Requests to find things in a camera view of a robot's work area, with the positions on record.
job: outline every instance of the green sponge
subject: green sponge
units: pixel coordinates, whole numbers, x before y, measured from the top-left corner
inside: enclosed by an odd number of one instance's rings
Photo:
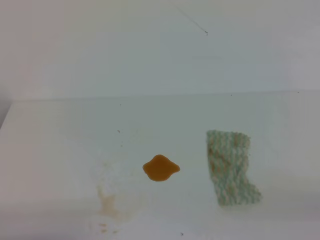
[[[258,203],[262,195],[246,177],[250,138],[239,132],[217,130],[206,135],[209,172],[219,205]]]

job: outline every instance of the white surface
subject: white surface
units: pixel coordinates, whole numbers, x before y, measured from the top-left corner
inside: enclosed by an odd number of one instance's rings
[[[0,236],[317,239],[319,101],[319,92],[293,92],[14,103],[0,130]],[[211,129],[251,137],[248,176],[261,204],[217,206]],[[157,154],[181,171],[149,180],[142,166]],[[130,219],[96,214],[97,184]]]
[[[319,12],[318,0],[1,0],[0,88],[14,100],[319,90]]]

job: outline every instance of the white wall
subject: white wall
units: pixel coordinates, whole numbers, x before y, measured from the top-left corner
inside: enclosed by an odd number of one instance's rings
[[[1,0],[12,99],[320,89],[319,0]]]

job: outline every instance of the orange droplet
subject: orange droplet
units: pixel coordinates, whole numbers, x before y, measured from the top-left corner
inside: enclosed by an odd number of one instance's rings
[[[174,173],[180,171],[180,167],[174,162],[170,161],[163,155],[156,155],[151,161],[143,165],[144,172],[148,177],[155,181],[165,181]]]

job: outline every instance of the sponge piece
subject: sponge piece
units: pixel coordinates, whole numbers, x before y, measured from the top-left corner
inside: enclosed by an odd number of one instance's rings
[[[219,205],[258,203],[262,195],[246,177],[250,138],[240,132],[218,130],[206,135],[209,172]]]

